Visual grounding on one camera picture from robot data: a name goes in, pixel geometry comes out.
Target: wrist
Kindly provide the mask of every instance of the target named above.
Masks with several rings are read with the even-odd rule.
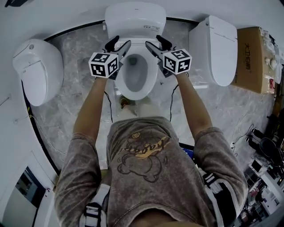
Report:
[[[181,81],[181,80],[185,80],[188,79],[187,73],[180,73],[175,75],[175,77],[177,78],[177,82]]]
[[[96,77],[95,83],[105,86],[107,84],[107,78]]]

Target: floor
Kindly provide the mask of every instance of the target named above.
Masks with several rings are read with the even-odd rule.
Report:
[[[189,23],[167,21],[163,37],[179,48],[188,49],[188,32],[193,28],[194,25]],[[42,139],[58,169],[62,168],[78,111],[94,81],[89,71],[88,60],[93,52],[100,52],[101,45],[106,40],[107,33],[103,31],[102,25],[94,25],[61,35],[50,41],[60,50],[63,57],[63,86],[55,98],[39,107],[32,107],[32,111],[37,119]],[[203,82],[202,79],[194,76],[190,79],[194,83]],[[152,102],[160,106],[168,119],[172,90],[176,84],[174,77],[164,78],[159,73],[155,86],[149,94]],[[115,118],[117,104],[114,101],[113,81],[108,80],[106,92],[112,101]],[[234,86],[221,87],[214,84],[209,84],[206,89],[197,89],[197,92],[209,111],[213,125],[223,130],[229,144],[245,134],[251,124],[260,130],[265,129],[266,116],[272,111],[272,95],[256,94]],[[172,115],[172,124],[180,142],[194,145],[178,88],[173,96]],[[109,102],[105,96],[96,142],[101,166],[106,163],[106,141],[111,124]],[[254,151],[244,138],[236,143],[232,152],[245,170]]]

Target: white panel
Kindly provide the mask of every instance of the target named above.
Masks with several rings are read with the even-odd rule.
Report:
[[[228,86],[234,79],[237,67],[237,30],[236,28],[216,17],[209,17],[208,30],[209,62],[215,82]]]
[[[59,222],[55,213],[54,207],[52,208],[50,219],[48,222],[48,227],[59,227]]]
[[[5,227],[31,227],[36,215],[36,207],[17,188],[14,188],[3,217]]]
[[[48,227],[53,206],[54,193],[51,190],[46,190],[37,211],[34,227]]]
[[[43,64],[36,62],[25,68],[22,81],[28,101],[33,106],[43,104],[47,90],[46,74]]]
[[[125,2],[106,9],[106,27],[109,38],[151,37],[161,35],[166,23],[165,9],[145,2]]]

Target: forearm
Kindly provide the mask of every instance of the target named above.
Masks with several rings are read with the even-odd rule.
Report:
[[[185,109],[186,119],[195,139],[203,129],[212,126],[210,116],[186,73],[176,76]]]
[[[83,133],[97,140],[107,79],[96,78],[81,110],[78,113],[73,133]]]

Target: toilet seat cover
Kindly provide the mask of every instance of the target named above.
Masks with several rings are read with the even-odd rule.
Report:
[[[220,86],[228,86],[237,68],[237,29],[217,17],[209,16],[209,63],[211,75]]]
[[[126,98],[130,100],[140,100],[143,99],[145,96],[147,96],[155,85],[158,74],[158,65],[157,65],[158,60],[150,53],[150,51],[147,50],[145,43],[143,43],[141,45],[132,44],[126,56],[123,58],[122,63],[129,55],[134,55],[134,54],[142,56],[147,62],[148,70],[144,86],[142,87],[141,90],[137,92],[129,90],[123,78],[123,72],[125,71],[123,68],[121,68],[121,70],[118,73],[118,76],[115,80],[115,85]]]
[[[22,73],[22,81],[30,104],[33,106],[43,104],[47,91],[46,74],[43,64],[39,61],[26,67]]]

